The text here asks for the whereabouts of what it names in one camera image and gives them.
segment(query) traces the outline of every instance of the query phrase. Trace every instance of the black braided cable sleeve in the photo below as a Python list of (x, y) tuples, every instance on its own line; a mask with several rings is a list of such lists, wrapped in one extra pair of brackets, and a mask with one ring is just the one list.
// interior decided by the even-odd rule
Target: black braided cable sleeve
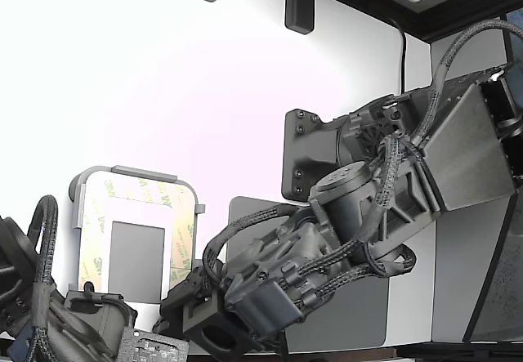
[(368, 276), (391, 277), (410, 272), (416, 265), (416, 255), (406, 245), (402, 245), (402, 248), (403, 252), (401, 256), (403, 256), (404, 261), (396, 264), (402, 265), (403, 269), (398, 270), (393, 275), (389, 275), (387, 273), (386, 265), (382, 261), (374, 261), (375, 265), (379, 268), (379, 271), (373, 270), (373, 267), (367, 262), (365, 264), (355, 266), (347, 272), (344, 272), (336, 276), (334, 279), (331, 279), (329, 282), (318, 288), (318, 290), (315, 292), (315, 295), (318, 298), (327, 297), (328, 295), (335, 293), (340, 287)]
[(291, 204), (278, 204), (274, 207), (264, 209), (242, 217), (237, 221), (231, 222), (220, 234), (211, 239), (203, 251), (203, 268), (207, 276), (215, 283), (221, 282), (220, 276), (214, 270), (214, 265), (220, 251), (223, 249), (227, 241), (238, 234), (241, 230), (245, 230), (250, 226), (257, 225), (264, 221), (274, 219), (276, 217), (292, 216), (299, 208)]
[[(40, 229), (41, 232), (43, 232), (43, 237), (34, 279), (34, 310), (31, 312), (33, 336), (30, 343), (31, 347), (25, 357), (26, 362), (32, 362), (32, 360), (34, 360), (36, 351), (39, 351), (46, 362), (60, 362), (51, 348), (47, 335), (47, 314), (50, 300), (49, 298), (42, 297), (43, 289), (47, 290), (49, 297), (51, 295), (51, 270), (55, 252), (57, 222), (58, 203), (56, 199), (50, 195), (42, 197), (34, 211), (30, 226), (30, 228)], [(44, 284), (47, 288), (40, 288), (38, 286), (39, 284)]]
[(447, 50), (447, 52), (443, 55), (441, 62), (438, 65), (436, 72), (434, 73), (427, 111), (425, 112), (422, 122), (416, 129), (416, 132), (413, 134), (412, 142), (415, 145), (419, 145), (422, 142), (422, 140), (428, 134), (432, 123), (434, 123), (434, 119), (436, 118), (436, 113), (438, 110), (438, 104), (440, 103), (441, 93), (443, 92), (443, 87), (445, 85), (445, 79), (447, 77), (447, 73), (449, 72), (450, 66), (454, 62), (454, 58), (465, 43), (467, 43), (477, 34), (486, 31), (487, 29), (502, 29), (516, 35), (519, 39), (523, 40), (523, 29), (504, 20), (483, 20), (463, 31), (450, 46), (449, 50)]

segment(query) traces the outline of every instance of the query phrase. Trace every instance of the braided cable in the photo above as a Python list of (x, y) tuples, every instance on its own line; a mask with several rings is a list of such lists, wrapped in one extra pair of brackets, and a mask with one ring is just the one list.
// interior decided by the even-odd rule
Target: braided cable
[(220, 232), (220, 234), (211, 239), (203, 251), (203, 268), (205, 269), (208, 278), (215, 284), (221, 282), (220, 275), (214, 270), (218, 255), (227, 241), (238, 234), (241, 230), (245, 230), (250, 226), (257, 225), (276, 217), (292, 216), (297, 210), (298, 207), (295, 205), (278, 204), (274, 207), (252, 213), (237, 221), (231, 222)]
[(483, 20), (463, 31), (450, 46), (449, 50), (441, 58), (441, 62), (438, 65), (434, 78), (432, 79), (431, 90), (429, 93), (429, 103), (425, 116), (422, 122), (419, 124), (416, 132), (413, 135), (412, 142), (415, 145), (419, 145), (425, 136), (428, 134), (429, 129), (434, 123), (436, 113), (438, 110), (438, 104), (440, 102), (443, 87), (445, 85), (445, 79), (449, 68), (454, 62), (456, 55), (461, 50), (463, 45), (467, 43), (471, 38), (477, 34), (486, 31), (487, 29), (502, 29), (516, 35), (519, 39), (523, 40), (523, 29), (508, 23), (504, 20)]
[[(38, 202), (34, 211), (33, 220), (30, 228), (40, 229), (43, 233), (42, 247), (38, 258), (36, 275), (34, 278), (35, 286), (37, 284), (52, 284), (51, 270), (52, 260), (55, 252), (56, 229), (58, 223), (58, 203), (53, 196), (44, 196)], [(60, 362), (49, 343), (47, 335), (47, 313), (49, 310), (49, 301), (45, 306), (40, 302), (38, 288), (34, 287), (33, 301), (38, 303), (37, 314), (45, 317), (45, 326), (33, 323), (33, 336), (30, 342), (29, 352), (25, 357), (26, 362), (32, 362), (38, 350), (46, 362)]]

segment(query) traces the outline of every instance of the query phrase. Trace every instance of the robotic arm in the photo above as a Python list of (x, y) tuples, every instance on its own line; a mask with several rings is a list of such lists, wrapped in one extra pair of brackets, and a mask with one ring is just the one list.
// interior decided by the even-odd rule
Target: robotic arm
[[(280, 204), (228, 225), (162, 302), (165, 320), (155, 330), (189, 338), (223, 361), (277, 351), (281, 333), (344, 284), (410, 272), (416, 256), (404, 242), (438, 217), (515, 194), (523, 121), (507, 84), (511, 67), (444, 88), (461, 46), (485, 29), (523, 39), (516, 26), (487, 20), (458, 37), (428, 88), (375, 100), (331, 123), (289, 112), (282, 190), (308, 205)], [(217, 260), (237, 233), (275, 217), (288, 220), (226, 264)]]
[[(0, 219), (0, 333), (20, 340), (17, 360), (184, 361), (187, 343), (175, 340), (182, 338), (223, 362), (250, 351), (284, 354), (284, 330), (343, 285), (410, 272), (416, 256), (405, 245), (409, 238), (447, 212), (521, 186), (523, 118), (511, 86), (523, 83), (513, 80), (511, 66), (445, 83), (459, 49), (486, 29), (523, 39), (515, 25), (487, 20), (456, 39), (428, 88), (377, 99), (331, 123), (289, 112), (282, 192), (306, 205), (279, 204), (229, 224), (162, 301), (156, 334), (134, 330), (136, 312), (116, 294), (86, 288), (74, 297), (107, 308), (112, 324), (121, 321), (107, 336), (92, 317), (65, 306), (69, 298), (51, 278), (54, 198), (38, 204), (27, 235)], [(287, 219), (227, 263), (217, 259), (242, 230), (276, 217)]]

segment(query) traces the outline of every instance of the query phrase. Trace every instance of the metal frame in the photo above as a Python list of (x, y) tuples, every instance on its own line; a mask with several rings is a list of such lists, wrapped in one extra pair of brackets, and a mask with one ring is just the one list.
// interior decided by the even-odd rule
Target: metal frame
[[(479, 20), (498, 17), (523, 7), (523, 0), (449, 0), (416, 13), (392, 0), (336, 0), (432, 43)], [(314, 29), (314, 0), (286, 0), (285, 26), (301, 34)]]

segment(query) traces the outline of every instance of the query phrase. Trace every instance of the black power cord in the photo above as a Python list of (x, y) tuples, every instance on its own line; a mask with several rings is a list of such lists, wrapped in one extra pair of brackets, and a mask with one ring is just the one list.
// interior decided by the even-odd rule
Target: black power cord
[(397, 21), (391, 17), (387, 18), (397, 29), (401, 35), (401, 65), (400, 65), (400, 91), (401, 94), (405, 93), (405, 59), (407, 56), (407, 36), (405, 31), (401, 28)]

